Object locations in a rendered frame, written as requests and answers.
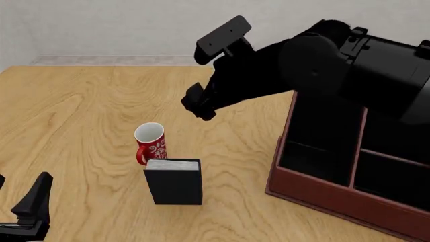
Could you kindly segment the black hardcover book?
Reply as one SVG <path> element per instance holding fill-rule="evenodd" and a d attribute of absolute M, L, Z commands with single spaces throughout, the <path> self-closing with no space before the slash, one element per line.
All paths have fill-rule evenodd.
<path fill-rule="evenodd" d="M 151 159 L 144 175 L 156 205 L 202 205 L 199 159 Z"/>

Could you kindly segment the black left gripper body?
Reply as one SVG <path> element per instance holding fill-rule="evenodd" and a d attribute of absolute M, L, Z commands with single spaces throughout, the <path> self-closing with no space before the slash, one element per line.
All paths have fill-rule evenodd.
<path fill-rule="evenodd" d="M 0 242 L 43 241 L 50 228 L 50 219 L 19 220 L 17 223 L 0 223 Z"/>

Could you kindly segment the red patterned mug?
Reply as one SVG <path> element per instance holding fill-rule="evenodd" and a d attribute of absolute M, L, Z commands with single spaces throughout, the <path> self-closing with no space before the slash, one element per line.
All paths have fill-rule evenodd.
<path fill-rule="evenodd" d="M 140 165 L 146 166 L 150 159 L 167 158 L 165 129 L 161 124 L 157 122 L 141 124 L 134 131 L 134 138 L 138 143 L 136 160 Z"/>

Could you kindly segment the small flat plate on stalk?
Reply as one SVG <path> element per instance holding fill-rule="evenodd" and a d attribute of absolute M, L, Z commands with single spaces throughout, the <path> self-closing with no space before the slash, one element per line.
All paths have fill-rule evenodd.
<path fill-rule="evenodd" d="M 197 64 L 205 65 L 220 54 L 235 57 L 254 52 L 245 39 L 245 34 L 251 29 L 250 23 L 241 15 L 230 19 L 196 42 L 194 60 Z"/>

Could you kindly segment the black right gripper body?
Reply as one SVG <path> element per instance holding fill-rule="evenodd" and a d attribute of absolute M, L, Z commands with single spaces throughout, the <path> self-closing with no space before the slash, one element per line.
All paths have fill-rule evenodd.
<path fill-rule="evenodd" d="M 181 103 L 184 108 L 194 114 L 197 118 L 209 121 L 215 117 L 216 112 L 204 95 L 204 89 L 199 83 L 193 84 L 182 98 Z"/>

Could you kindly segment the red-brown desk caddy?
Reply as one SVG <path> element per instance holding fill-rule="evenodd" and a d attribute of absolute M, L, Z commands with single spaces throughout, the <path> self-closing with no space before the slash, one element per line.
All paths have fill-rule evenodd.
<path fill-rule="evenodd" d="M 430 242 L 430 124 L 294 94 L 266 192 L 412 242 Z"/>

